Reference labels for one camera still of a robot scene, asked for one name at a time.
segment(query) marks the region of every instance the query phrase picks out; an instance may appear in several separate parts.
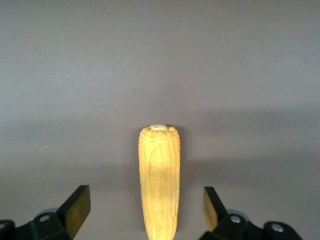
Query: gray surface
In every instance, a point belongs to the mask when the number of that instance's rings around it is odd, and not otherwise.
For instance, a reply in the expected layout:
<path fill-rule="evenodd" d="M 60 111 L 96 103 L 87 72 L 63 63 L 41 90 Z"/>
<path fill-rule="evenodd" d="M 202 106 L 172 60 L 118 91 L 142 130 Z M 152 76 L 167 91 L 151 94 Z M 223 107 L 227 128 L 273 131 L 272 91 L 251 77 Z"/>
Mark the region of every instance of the gray surface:
<path fill-rule="evenodd" d="M 3 1 L 0 219 L 89 184 L 76 240 L 147 239 L 138 137 L 181 135 L 176 240 L 207 229 L 203 187 L 262 227 L 318 240 L 319 1 Z"/>

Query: ear of corn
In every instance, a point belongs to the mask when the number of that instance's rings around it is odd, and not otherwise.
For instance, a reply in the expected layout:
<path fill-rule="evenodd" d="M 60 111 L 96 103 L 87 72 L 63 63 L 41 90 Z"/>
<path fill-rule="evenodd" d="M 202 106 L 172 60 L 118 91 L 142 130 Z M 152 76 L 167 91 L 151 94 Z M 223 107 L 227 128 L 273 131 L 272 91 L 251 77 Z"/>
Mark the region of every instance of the ear of corn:
<path fill-rule="evenodd" d="M 140 190 L 149 240 L 172 240 L 178 221 L 180 138 L 174 127 L 152 125 L 139 137 Z"/>

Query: metal screw head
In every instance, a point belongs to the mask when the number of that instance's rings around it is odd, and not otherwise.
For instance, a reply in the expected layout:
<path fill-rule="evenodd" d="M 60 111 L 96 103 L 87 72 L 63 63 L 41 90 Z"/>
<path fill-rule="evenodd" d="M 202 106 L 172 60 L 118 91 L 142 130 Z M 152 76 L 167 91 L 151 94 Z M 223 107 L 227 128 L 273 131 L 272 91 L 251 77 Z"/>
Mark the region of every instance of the metal screw head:
<path fill-rule="evenodd" d="M 50 215 L 44 215 L 44 216 L 40 217 L 39 221 L 40 221 L 40 222 L 45 222 L 45 221 L 47 221 L 49 218 L 50 218 Z"/>
<path fill-rule="evenodd" d="M 230 219 L 231 219 L 231 221 L 234 222 L 235 224 L 241 223 L 240 217 L 238 217 L 238 216 L 236 216 L 236 215 L 231 216 Z"/>
<path fill-rule="evenodd" d="M 277 223 L 272 224 L 271 228 L 278 233 L 282 233 L 284 231 L 284 228 Z"/>

